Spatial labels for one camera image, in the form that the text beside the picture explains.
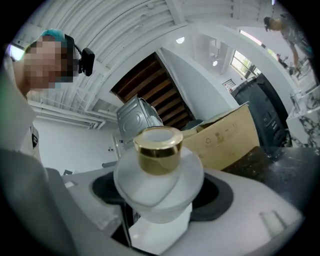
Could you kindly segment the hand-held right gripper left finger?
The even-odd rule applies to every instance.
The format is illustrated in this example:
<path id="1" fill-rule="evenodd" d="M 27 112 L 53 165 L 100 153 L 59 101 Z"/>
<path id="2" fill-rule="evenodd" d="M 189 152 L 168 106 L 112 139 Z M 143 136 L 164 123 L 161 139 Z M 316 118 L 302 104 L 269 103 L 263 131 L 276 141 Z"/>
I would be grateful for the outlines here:
<path id="1" fill-rule="evenodd" d="M 0 151 L 0 186 L 32 236 L 57 256 L 130 256 L 79 208 L 54 169 L 32 156 Z"/>

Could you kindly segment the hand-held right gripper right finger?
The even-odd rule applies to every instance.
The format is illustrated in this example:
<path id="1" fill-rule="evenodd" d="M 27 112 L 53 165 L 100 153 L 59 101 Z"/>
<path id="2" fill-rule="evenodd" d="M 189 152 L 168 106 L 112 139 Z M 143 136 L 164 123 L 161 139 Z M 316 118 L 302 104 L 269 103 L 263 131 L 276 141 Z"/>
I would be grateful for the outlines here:
<path id="1" fill-rule="evenodd" d="M 231 189 L 229 208 L 218 218 L 192 221 L 191 208 L 181 208 L 173 221 L 160 212 L 160 223 L 140 218 L 128 231 L 129 246 L 112 239 L 123 224 L 116 204 L 108 204 L 93 192 L 94 180 L 112 175 L 113 167 L 64 175 L 71 201 L 86 220 L 102 233 L 96 239 L 86 234 L 94 254 L 109 256 L 270 256 L 297 231 L 301 212 L 264 184 L 222 171 L 208 175 L 218 187 Z"/>

